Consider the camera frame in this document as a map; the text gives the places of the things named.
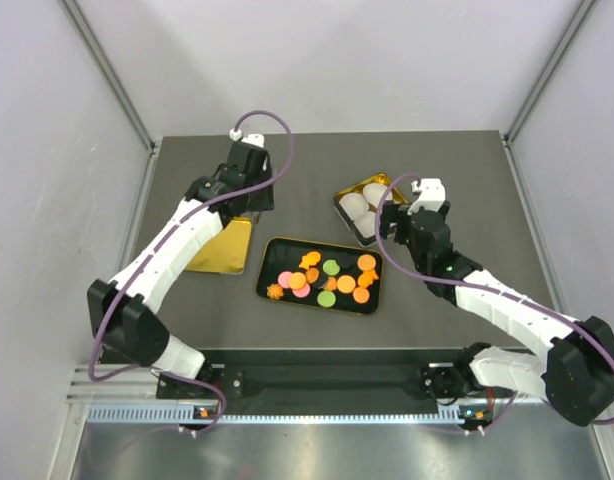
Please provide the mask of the dark square cookie tin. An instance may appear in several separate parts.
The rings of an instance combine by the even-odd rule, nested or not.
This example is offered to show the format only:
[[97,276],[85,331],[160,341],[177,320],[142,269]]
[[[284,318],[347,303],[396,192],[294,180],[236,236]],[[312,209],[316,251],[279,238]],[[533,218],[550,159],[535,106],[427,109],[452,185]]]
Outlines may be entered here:
[[374,174],[333,195],[333,204],[343,223],[357,243],[363,247],[374,245],[375,216],[378,202],[391,184],[384,172]]

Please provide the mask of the black sandwich cookie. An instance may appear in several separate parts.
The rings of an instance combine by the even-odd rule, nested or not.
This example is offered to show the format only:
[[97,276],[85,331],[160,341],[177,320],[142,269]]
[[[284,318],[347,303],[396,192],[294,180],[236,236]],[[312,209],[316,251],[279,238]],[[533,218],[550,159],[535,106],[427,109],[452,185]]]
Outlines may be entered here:
[[311,287],[315,290],[323,290],[328,283],[328,277],[324,276],[311,284]]

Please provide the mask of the orange swirl cookie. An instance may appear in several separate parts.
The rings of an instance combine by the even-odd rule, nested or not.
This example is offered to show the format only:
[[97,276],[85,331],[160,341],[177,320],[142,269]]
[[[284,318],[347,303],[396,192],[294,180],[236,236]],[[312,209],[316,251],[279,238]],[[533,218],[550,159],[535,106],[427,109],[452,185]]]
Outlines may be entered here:
[[309,268],[306,272],[305,272],[305,277],[306,280],[309,284],[314,283],[315,281],[318,280],[320,276],[320,271],[318,268]]

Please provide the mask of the round dotted orange cookie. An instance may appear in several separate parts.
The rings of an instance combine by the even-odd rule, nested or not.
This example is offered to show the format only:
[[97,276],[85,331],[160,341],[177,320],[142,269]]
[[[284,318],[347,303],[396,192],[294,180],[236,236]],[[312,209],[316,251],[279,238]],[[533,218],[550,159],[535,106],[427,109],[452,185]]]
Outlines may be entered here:
[[290,289],[300,290],[308,284],[308,281],[303,272],[293,272],[289,276],[287,283]]

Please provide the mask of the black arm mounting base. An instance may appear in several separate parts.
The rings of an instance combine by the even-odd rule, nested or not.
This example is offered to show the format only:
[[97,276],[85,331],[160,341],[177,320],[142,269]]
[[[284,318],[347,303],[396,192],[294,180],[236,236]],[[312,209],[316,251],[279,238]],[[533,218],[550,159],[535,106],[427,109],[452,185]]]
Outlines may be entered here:
[[260,400],[302,408],[320,400],[327,404],[360,401],[372,394],[380,402],[390,397],[455,401],[481,391],[452,367],[405,364],[230,364],[221,368],[208,364],[193,380],[165,375],[163,381],[158,388],[161,398],[200,399],[218,389],[236,407]]

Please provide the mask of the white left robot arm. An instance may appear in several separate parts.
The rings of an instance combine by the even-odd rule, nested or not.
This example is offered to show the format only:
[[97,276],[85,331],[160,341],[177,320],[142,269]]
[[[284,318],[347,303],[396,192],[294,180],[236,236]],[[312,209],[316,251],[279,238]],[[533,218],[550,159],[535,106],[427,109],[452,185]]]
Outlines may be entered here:
[[272,176],[263,135],[233,141],[226,162],[213,175],[191,184],[172,217],[136,259],[111,280],[90,285],[92,362],[107,347],[133,365],[179,377],[192,396],[211,390],[214,374],[205,356],[172,335],[157,313],[193,258],[234,218],[273,209]]

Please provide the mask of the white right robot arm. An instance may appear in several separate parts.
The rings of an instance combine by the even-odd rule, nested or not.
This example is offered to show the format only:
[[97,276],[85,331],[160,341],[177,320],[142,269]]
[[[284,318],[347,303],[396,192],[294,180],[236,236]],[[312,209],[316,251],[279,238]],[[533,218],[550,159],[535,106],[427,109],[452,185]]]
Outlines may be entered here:
[[464,349],[453,380],[474,396],[488,386],[538,397],[577,426],[612,425],[603,413],[614,403],[614,333],[604,320],[576,320],[507,287],[478,262],[458,252],[446,223],[449,204],[437,210],[388,201],[376,213],[376,239],[392,235],[414,263],[409,276],[436,297],[474,314],[513,337],[528,353],[485,343]]

